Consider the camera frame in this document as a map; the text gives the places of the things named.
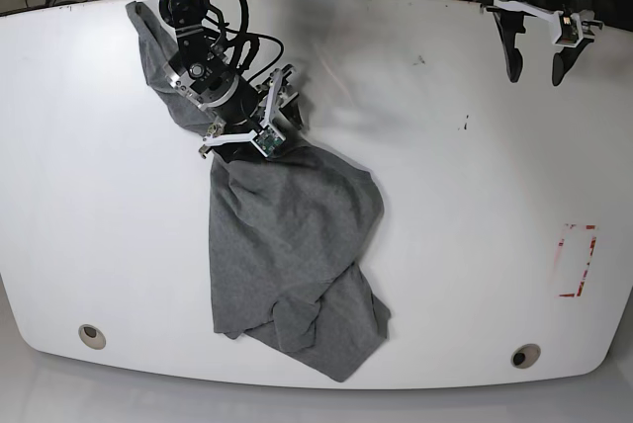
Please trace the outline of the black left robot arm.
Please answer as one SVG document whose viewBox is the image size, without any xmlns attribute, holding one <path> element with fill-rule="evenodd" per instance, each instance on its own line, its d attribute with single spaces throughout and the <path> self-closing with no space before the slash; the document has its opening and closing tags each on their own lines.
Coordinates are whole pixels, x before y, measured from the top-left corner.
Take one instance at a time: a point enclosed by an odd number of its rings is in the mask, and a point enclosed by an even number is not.
<svg viewBox="0 0 633 423">
<path fill-rule="evenodd" d="M 595 29 L 603 22 L 581 0 L 494 0 L 486 7 L 494 16 L 503 48 L 508 80 L 516 83 L 523 69 L 523 56 L 516 47 L 516 37 L 526 33 L 524 20 L 532 17 L 548 27 L 552 45 L 560 50 L 552 61 L 552 84 L 561 84 L 583 51 L 595 41 Z"/>
</svg>

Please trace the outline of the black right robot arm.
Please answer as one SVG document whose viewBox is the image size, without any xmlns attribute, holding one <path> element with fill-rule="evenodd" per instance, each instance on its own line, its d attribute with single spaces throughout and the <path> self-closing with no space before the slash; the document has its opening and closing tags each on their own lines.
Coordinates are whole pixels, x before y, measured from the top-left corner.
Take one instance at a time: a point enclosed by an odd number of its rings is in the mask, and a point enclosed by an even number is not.
<svg viewBox="0 0 633 423">
<path fill-rule="evenodd" d="M 211 0 L 159 0 L 177 42 L 163 63 L 166 79 L 208 117 L 201 154 L 215 151 L 226 162 L 277 156 L 303 126 L 299 93 L 289 82 L 293 65 L 272 70 L 259 84 L 244 78 L 264 37 L 249 29 L 247 0 L 237 1 L 240 21 L 232 30 Z"/>
</svg>

